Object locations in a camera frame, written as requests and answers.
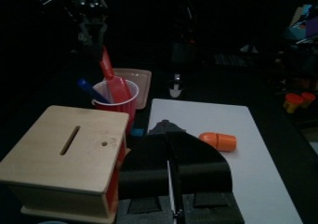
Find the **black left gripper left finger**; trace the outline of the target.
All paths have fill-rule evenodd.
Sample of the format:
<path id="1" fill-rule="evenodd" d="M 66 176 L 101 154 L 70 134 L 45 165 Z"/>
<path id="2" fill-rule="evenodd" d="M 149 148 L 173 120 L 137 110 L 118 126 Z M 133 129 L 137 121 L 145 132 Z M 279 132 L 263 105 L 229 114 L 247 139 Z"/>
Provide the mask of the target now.
<path id="1" fill-rule="evenodd" d="M 117 195 L 114 224 L 172 224 L 163 135 L 147 135 L 125 155 Z"/>

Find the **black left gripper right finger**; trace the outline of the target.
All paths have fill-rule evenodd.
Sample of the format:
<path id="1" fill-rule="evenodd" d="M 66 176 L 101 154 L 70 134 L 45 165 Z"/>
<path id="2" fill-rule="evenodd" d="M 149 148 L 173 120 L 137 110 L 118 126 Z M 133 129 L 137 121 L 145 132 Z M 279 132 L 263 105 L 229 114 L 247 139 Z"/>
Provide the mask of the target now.
<path id="1" fill-rule="evenodd" d="M 168 195 L 173 224 L 244 224 L 229 166 L 187 132 L 167 133 Z"/>

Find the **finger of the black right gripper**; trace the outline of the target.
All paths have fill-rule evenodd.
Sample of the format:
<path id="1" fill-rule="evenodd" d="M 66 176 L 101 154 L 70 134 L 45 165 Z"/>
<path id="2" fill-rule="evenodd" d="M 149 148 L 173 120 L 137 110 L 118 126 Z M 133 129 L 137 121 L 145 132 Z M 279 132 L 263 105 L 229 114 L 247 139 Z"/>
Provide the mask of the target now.
<path id="1" fill-rule="evenodd" d="M 81 41 L 81 43 L 82 43 L 85 46 L 90 46 L 90 45 L 92 45 L 92 38 L 90 38 L 90 35 L 89 35 L 89 33 L 88 33 L 86 23 L 82 22 L 82 23 L 78 25 L 78 28 L 80 28 L 78 40 Z"/>
<path id="2" fill-rule="evenodd" d="M 94 25 L 94 28 L 96 28 L 96 32 L 97 32 L 96 45 L 102 46 L 104 33 L 106 31 L 106 24 L 104 22 L 97 22 L 96 25 Z"/>

